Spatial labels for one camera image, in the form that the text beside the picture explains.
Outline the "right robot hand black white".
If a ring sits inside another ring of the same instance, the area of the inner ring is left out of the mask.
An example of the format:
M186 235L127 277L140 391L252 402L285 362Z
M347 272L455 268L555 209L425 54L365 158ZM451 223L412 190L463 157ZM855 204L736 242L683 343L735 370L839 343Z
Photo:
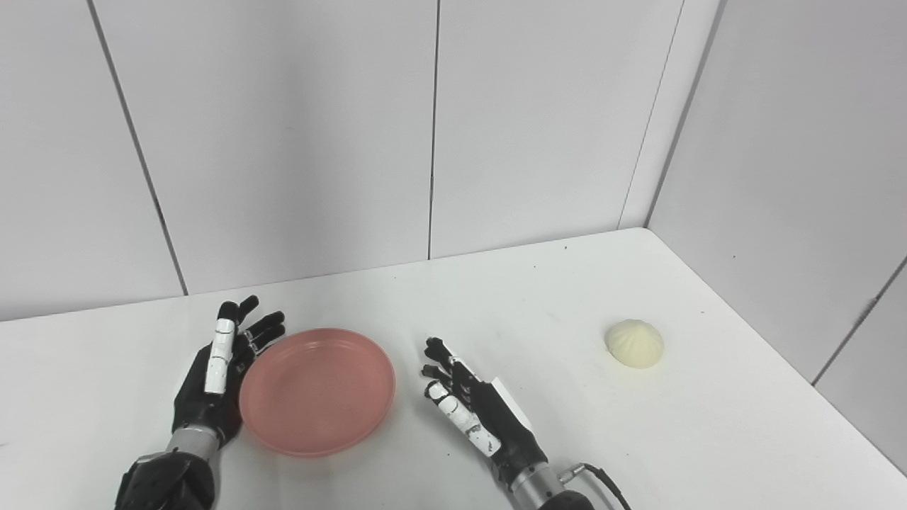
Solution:
M430 380L424 396L492 462L509 492L548 464L501 381L480 378L443 339L428 338L424 354L432 361L422 367L422 375Z

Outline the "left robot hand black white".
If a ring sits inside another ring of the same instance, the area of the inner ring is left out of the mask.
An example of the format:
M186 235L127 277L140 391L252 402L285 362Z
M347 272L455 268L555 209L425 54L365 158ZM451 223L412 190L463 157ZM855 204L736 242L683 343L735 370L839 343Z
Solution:
M220 304L213 339L195 355L173 400L172 432L204 427L214 433L220 448L240 432L241 384L253 362L286 332L282 311L243 326L258 306L255 295L239 303L228 300Z

